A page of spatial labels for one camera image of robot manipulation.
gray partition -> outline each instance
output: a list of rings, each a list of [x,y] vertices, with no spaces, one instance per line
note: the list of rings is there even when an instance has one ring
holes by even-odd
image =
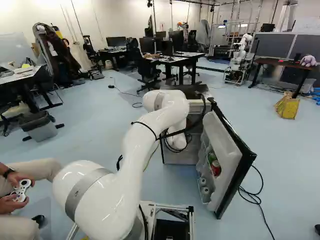
[[[296,54],[301,54],[300,58],[310,54],[320,61],[320,35],[298,34],[289,58],[294,59]]]
[[[257,49],[257,56],[286,59],[290,52],[294,38],[295,34],[257,32],[254,35],[251,53],[255,53]]]
[[[0,35],[0,63],[14,61],[20,65],[30,58],[37,61],[36,56],[31,49],[31,45],[27,42],[23,32],[15,32]]]

black desk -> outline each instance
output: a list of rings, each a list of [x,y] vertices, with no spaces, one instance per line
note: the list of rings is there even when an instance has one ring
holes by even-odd
[[[127,54],[128,54],[127,50],[114,50],[114,51],[99,50],[99,56],[103,62],[103,65],[105,65],[106,60],[110,60],[112,63],[113,70],[116,70],[116,71],[119,71],[118,62],[120,57],[127,56]]]
[[[184,84],[184,66],[188,64],[188,58],[173,56],[173,60],[169,61],[166,58],[148,57],[148,60],[157,60],[158,64],[165,65],[165,76],[167,79],[171,78],[171,66],[179,67],[179,85]]]
[[[279,61],[279,59],[276,58],[263,58],[260,57],[258,59],[255,60],[255,62],[258,64],[253,80],[252,80],[252,84],[248,87],[248,88],[252,88],[255,85],[257,85],[257,78],[259,75],[259,71],[262,65],[267,64],[267,65],[273,65],[273,66],[284,66],[287,68],[296,68],[296,69],[301,69],[303,71],[303,76],[302,76],[302,80],[300,82],[300,84],[298,85],[298,88],[296,89],[296,91],[294,92],[294,94],[292,95],[292,98],[295,99],[297,98],[302,86],[305,83],[305,80],[307,79],[309,73],[311,71],[319,71],[320,67],[319,66],[312,66],[312,67],[306,67],[306,66],[302,66],[298,63],[292,63],[290,61]]]
[[[175,57],[187,58],[189,59],[189,63],[192,66],[191,72],[191,84],[196,84],[196,70],[197,70],[197,62],[199,58],[204,57],[206,54],[203,52],[188,52],[188,51],[181,51],[180,53],[173,53]]]
[[[40,111],[44,111],[47,109],[51,109],[51,108],[55,108],[58,106],[61,106],[63,103],[56,103],[53,104],[50,100],[50,98],[48,97],[46,91],[44,90],[43,86],[42,86],[42,79],[41,76],[44,73],[45,68],[44,66],[36,66],[34,71],[30,71],[30,72],[26,72],[23,74],[14,74],[11,76],[6,76],[6,77],[2,77],[0,78],[0,85],[7,87],[7,88],[15,88],[19,95],[21,95],[22,100],[28,105],[28,107],[30,108],[30,112],[35,114],[38,113]],[[48,106],[45,106],[43,108],[39,108],[37,103],[35,102],[30,89],[29,89],[29,85],[33,85],[36,84],[39,92],[41,93],[41,95],[44,97],[45,101],[48,103]],[[57,129],[64,127],[64,124],[58,124],[55,127]],[[27,136],[23,139],[23,141],[29,140],[31,139],[31,137]]]

white wall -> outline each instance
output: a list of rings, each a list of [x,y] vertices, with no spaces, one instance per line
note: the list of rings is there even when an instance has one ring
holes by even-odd
[[[171,6],[168,0],[155,1],[155,17],[157,30],[167,31],[171,28]],[[260,0],[253,1],[252,19],[255,20],[258,14]],[[284,0],[279,0],[274,23],[277,22]],[[85,35],[90,35],[95,49],[106,46],[106,37],[126,36],[140,38],[144,36],[144,29],[147,27],[152,8],[147,7],[147,0],[73,0],[74,7]],[[69,22],[72,23],[75,34],[70,33],[65,21],[60,3],[69,15]],[[273,14],[274,0],[263,0],[259,22],[269,23]],[[173,28],[177,22],[187,20],[189,3],[172,1]],[[97,25],[96,17],[100,26],[101,34]],[[219,21],[229,20],[232,4],[223,5],[219,10]],[[296,17],[319,17],[320,0],[300,0]],[[199,4],[190,4],[188,23],[190,29],[194,29],[199,21]],[[202,6],[201,19],[207,18],[208,8]],[[218,9],[214,11],[214,22],[217,22]],[[237,15],[237,7],[234,10],[234,19]],[[250,3],[243,2],[240,5],[240,19],[248,20],[250,15]],[[209,12],[208,21],[211,22],[212,14]],[[70,0],[1,0],[0,8],[0,34],[23,32],[28,43],[34,42],[32,26],[36,22],[46,24],[53,23],[58,26],[64,37],[72,42],[72,35],[81,44],[83,42],[80,29],[71,5]]]

person's hand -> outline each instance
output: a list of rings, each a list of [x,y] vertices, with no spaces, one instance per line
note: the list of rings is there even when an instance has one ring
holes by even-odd
[[[0,214],[9,214],[16,209],[22,209],[29,202],[29,197],[26,197],[24,202],[13,201],[16,197],[18,197],[18,194],[12,194],[0,198]]]
[[[19,188],[19,186],[20,186],[19,181],[22,179],[30,179],[31,180],[31,187],[33,187],[35,185],[35,179],[32,176],[21,173],[21,172],[17,172],[17,171],[10,172],[6,179],[15,188]]]

beige pants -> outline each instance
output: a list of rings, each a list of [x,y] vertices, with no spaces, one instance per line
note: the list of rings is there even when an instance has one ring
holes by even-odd
[[[8,164],[8,167],[17,172],[28,174],[36,181],[47,179],[50,182],[61,169],[59,162],[53,158],[12,163]],[[12,190],[12,185],[0,176],[0,197],[11,193]],[[36,240],[38,239],[38,231],[38,224],[30,218],[0,214],[1,240]]]

